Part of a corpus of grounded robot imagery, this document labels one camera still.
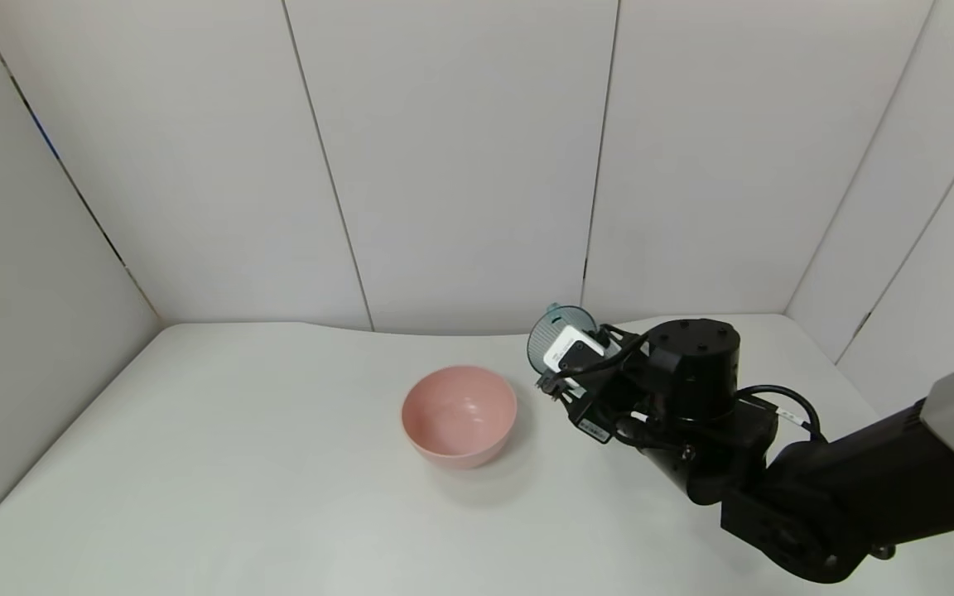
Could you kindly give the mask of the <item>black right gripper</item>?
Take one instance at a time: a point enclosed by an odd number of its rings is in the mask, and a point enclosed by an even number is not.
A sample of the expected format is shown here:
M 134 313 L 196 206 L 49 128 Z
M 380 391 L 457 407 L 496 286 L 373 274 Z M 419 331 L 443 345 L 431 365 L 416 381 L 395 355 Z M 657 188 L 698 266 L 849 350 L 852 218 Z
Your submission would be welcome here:
M 599 444 L 617 435 L 616 418 L 629 415 L 629 405 L 616 405 L 609 396 L 624 365 L 636 353 L 648 351 L 647 333 L 631 333 L 612 324 L 595 329 L 564 328 L 556 339 L 556 371 L 545 370 L 535 388 L 561 401 L 569 421 Z

